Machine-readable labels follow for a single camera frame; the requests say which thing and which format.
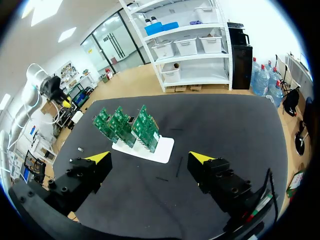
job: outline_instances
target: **black work surface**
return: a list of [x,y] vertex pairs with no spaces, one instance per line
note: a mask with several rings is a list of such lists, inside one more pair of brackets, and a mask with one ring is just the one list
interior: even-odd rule
[[[113,150],[112,142],[92,124],[103,107],[111,113],[122,106],[124,113],[136,116],[143,104],[160,134],[174,139],[167,164]],[[284,200],[288,171],[284,132],[276,108],[263,97],[173,94],[96,101],[65,141],[54,173],[61,176],[71,158],[106,151],[111,151],[113,169],[97,194],[90,194],[76,212],[83,225],[102,232],[188,240],[221,234],[230,217],[198,188],[187,170],[189,151],[227,159],[238,176],[251,180],[253,191],[263,185],[271,168],[279,208]],[[272,208],[264,219],[267,226],[274,215]]]

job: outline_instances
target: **glass door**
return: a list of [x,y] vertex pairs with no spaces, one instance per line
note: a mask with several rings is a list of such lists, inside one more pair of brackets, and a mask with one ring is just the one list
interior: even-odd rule
[[115,73],[115,70],[109,62],[109,59],[100,49],[92,35],[87,37],[81,46],[100,75],[106,73],[106,68],[109,68],[113,73]]
[[93,37],[116,72],[144,64],[118,13],[101,24],[93,32]]

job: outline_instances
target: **plastic storage bin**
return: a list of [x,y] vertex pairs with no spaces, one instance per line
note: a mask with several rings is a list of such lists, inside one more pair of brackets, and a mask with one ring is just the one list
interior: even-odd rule
[[164,40],[159,44],[155,44],[151,48],[155,51],[156,55],[158,56],[158,59],[171,58],[175,55],[173,42],[169,40]]
[[162,70],[161,74],[164,76],[165,83],[177,83],[180,81],[181,76],[180,76],[180,67],[175,68],[174,64],[171,63],[166,63]]
[[206,54],[221,53],[221,36],[199,37]]
[[163,31],[168,31],[171,29],[176,29],[179,27],[179,24],[175,21],[175,22],[170,22],[168,24],[162,25],[163,26]]
[[135,0],[136,3],[140,4],[140,6],[144,4],[148,4],[151,1],[152,0]]
[[148,34],[148,36],[162,32],[164,30],[161,22],[156,22],[154,24],[146,26],[144,27],[144,29],[146,31],[146,34]]
[[204,24],[219,23],[217,8],[215,6],[196,7],[195,12]]
[[196,39],[196,36],[187,35],[174,41],[181,56],[194,55],[198,53]]

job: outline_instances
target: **screw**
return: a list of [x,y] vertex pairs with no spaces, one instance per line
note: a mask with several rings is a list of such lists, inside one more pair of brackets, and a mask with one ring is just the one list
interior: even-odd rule
[[61,192],[62,192],[63,194],[66,194],[68,191],[69,191],[69,190],[68,190],[68,188],[67,188],[66,186],[64,186],[64,187],[61,188]]
[[218,173],[215,174],[215,177],[216,177],[217,179],[220,179],[220,178],[222,178],[222,174],[218,172]]
[[34,192],[33,191],[29,191],[28,192],[28,196],[31,198],[31,197],[33,197],[35,194],[34,194]]
[[67,170],[65,171],[65,173],[66,173],[67,176],[71,176],[71,169],[67,169]]
[[19,201],[20,201],[21,203],[25,203],[25,202],[26,202],[26,198],[25,198],[24,196],[21,196],[21,197],[19,198]]
[[56,183],[52,179],[50,179],[48,181],[48,185],[49,185],[49,188],[51,188],[51,189],[55,189],[56,188]]
[[231,188],[231,192],[233,194],[236,194],[238,192],[238,188],[236,188],[236,187]]

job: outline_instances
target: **white robotic arm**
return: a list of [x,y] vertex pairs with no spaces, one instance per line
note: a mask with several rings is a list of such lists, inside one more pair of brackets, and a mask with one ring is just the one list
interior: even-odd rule
[[40,94],[66,107],[69,107],[71,101],[60,89],[60,78],[57,76],[49,76],[38,64],[33,63],[28,67],[26,78],[27,82],[21,95],[22,106],[14,118],[10,134],[4,130],[0,132],[0,170],[2,185],[6,193],[8,193],[11,187],[10,172],[7,172],[9,169],[8,151],[14,151],[21,131],[35,110],[41,107],[42,97]]

